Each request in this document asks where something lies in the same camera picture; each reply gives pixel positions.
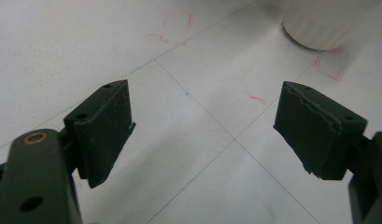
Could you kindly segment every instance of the tile grout line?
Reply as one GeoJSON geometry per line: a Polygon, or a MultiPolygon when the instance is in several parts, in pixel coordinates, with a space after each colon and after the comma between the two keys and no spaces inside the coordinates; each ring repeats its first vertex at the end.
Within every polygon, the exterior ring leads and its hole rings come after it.
{"type": "Polygon", "coordinates": [[[240,147],[241,148],[243,148],[243,150],[245,150],[246,151],[246,153],[255,161],[255,162],[257,162],[258,163],[258,165],[260,165],[261,166],[261,168],[269,175],[269,176],[271,176],[274,180],[275,180],[275,182],[283,189],[283,190],[285,190],[288,194],[289,194],[289,196],[291,196],[291,198],[295,201],[295,202],[297,202],[304,210],[305,210],[305,212],[309,215],[309,216],[311,216],[318,224],[319,224],[319,222],[318,222],[318,220],[312,215],[312,214],[310,214],[310,212],[309,211],[307,211],[307,209],[298,201],[298,200],[296,200],[295,199],[295,197],[286,189],[286,188],[284,188],[284,186],[282,186],[281,184],[280,184],[280,182],[278,182],[278,180],[272,175],[272,174],[270,174],[267,170],[266,170],[266,168],[264,168],[259,162],[258,162],[258,160],[257,159],[255,159],[255,157],[253,157],[244,147],[243,147],[243,145],[241,145],[237,140],[234,140],[237,144],[239,144],[240,145],[240,147]]]}
{"type": "Polygon", "coordinates": [[[235,139],[233,139],[229,144],[228,146],[226,146],[211,162],[208,163],[208,165],[206,165],[190,182],[188,182],[188,184],[185,185],[184,188],[182,188],[167,204],[165,204],[161,210],[159,210],[159,212],[157,212],[148,222],[147,224],[149,224],[156,216],[158,216],[162,210],[167,207],[167,205],[172,202],[191,182],[193,182],[193,180],[195,180],[208,166],[210,166],[210,164],[215,161],[224,151],[226,151],[230,146],[231,144],[235,141],[235,139]]]}
{"type": "MultiPolygon", "coordinates": [[[[160,64],[160,63],[158,63],[157,61],[155,61],[155,63],[156,64],[158,64],[161,68],[162,68],[162,70],[170,77],[170,78],[172,78],[176,83],[177,83],[177,85],[183,90],[183,91],[185,91],[185,92],[188,92],[187,91],[187,89],[185,89],[167,70],[165,70],[165,68],[160,64]]],[[[218,121],[218,120],[216,120],[216,118],[214,118],[214,116],[207,110],[207,109],[205,109],[205,107],[204,106],[202,106],[200,103],[199,103],[199,101],[197,101],[196,100],[196,98],[194,98],[190,93],[189,93],[189,96],[192,98],[192,100],[196,103],[196,104],[198,104],[207,114],[208,114],[208,116],[210,117],[210,118],[212,118],[214,121],[216,121],[217,122],[217,124],[223,129],[223,130],[225,130],[225,132],[228,134],[228,135],[230,135],[231,137],[232,137],[232,139],[234,140],[235,138],[228,132],[228,130],[226,130],[226,128],[225,127],[223,127],[223,125],[218,121]]]]}

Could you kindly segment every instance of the red scribble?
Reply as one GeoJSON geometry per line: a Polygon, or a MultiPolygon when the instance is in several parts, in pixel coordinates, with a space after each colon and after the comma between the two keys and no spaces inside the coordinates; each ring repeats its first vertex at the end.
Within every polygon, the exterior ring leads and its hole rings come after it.
{"type": "Polygon", "coordinates": [[[190,14],[190,13],[188,13],[188,16],[190,17],[189,19],[188,19],[188,28],[191,28],[191,23],[192,23],[192,14],[190,14]]]}
{"type": "Polygon", "coordinates": [[[249,95],[249,96],[250,96],[252,99],[257,100],[257,101],[261,102],[262,104],[266,105],[266,101],[263,100],[262,98],[259,98],[259,97],[257,97],[257,96],[253,96],[253,95],[249,95]]]}
{"type": "Polygon", "coordinates": [[[168,40],[167,40],[166,38],[164,38],[164,35],[163,35],[163,34],[161,34],[161,35],[154,35],[154,34],[152,34],[152,35],[146,35],[146,36],[155,36],[155,37],[159,37],[159,40],[160,40],[160,41],[162,41],[162,42],[164,42],[164,43],[169,43],[168,40]]]}
{"type": "Polygon", "coordinates": [[[158,36],[159,37],[160,35],[146,35],[146,36],[158,36]]]}
{"type": "Polygon", "coordinates": [[[319,68],[319,63],[321,62],[321,55],[318,56],[318,58],[316,58],[315,62],[314,62],[314,66],[316,68],[319,68]]]}
{"type": "Polygon", "coordinates": [[[164,43],[168,43],[168,40],[164,38],[163,34],[161,34],[161,36],[159,37],[159,40],[164,43]]]}
{"type": "Polygon", "coordinates": [[[345,73],[345,67],[342,65],[339,69],[338,74],[336,74],[335,77],[334,76],[329,76],[329,77],[332,78],[333,80],[340,81],[340,80],[342,80],[344,73],[345,73]]]}
{"type": "Polygon", "coordinates": [[[344,53],[346,56],[348,56],[348,52],[345,51],[342,47],[332,49],[330,50],[331,53],[344,53]]]}

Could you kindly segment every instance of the white container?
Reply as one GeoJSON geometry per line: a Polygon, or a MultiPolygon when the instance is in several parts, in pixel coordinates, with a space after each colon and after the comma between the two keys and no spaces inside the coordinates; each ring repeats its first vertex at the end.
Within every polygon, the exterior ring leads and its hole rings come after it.
{"type": "Polygon", "coordinates": [[[283,18],[287,33],[311,49],[335,49],[382,0],[293,0],[283,18]]]}

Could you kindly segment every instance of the white floor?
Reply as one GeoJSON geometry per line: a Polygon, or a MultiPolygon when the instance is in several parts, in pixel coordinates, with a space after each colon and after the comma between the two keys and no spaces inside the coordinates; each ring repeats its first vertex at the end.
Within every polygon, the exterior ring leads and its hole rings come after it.
{"type": "Polygon", "coordinates": [[[288,2],[0,1],[0,163],[18,135],[61,130],[129,79],[137,126],[109,179],[75,175],[84,223],[352,223],[351,174],[309,175],[272,126],[288,80],[382,131],[382,5],[321,52],[286,35],[288,2]]]}

